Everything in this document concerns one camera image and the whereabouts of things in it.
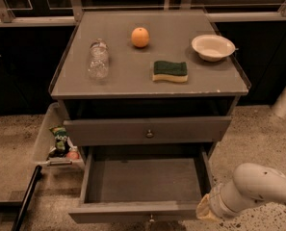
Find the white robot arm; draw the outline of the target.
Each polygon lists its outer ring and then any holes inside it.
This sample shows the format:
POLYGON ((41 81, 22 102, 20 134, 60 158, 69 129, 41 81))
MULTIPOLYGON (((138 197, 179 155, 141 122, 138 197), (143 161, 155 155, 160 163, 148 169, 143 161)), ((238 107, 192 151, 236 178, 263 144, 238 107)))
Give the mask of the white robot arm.
POLYGON ((270 107, 239 107, 211 157, 220 179, 197 217, 233 219, 269 202, 286 207, 286 87, 270 107))

